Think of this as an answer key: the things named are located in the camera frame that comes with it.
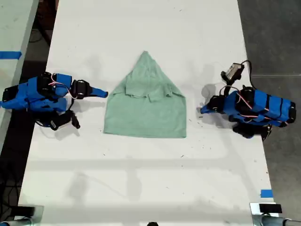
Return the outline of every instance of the gray floor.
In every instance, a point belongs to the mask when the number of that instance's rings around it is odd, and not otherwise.
[[[238,0],[253,83],[301,104],[301,0]],[[275,201],[283,216],[301,219],[301,114],[274,128],[264,150]]]

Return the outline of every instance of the green cloth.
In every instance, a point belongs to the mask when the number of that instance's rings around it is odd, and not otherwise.
[[[148,52],[108,97],[104,133],[186,137],[186,100]]]

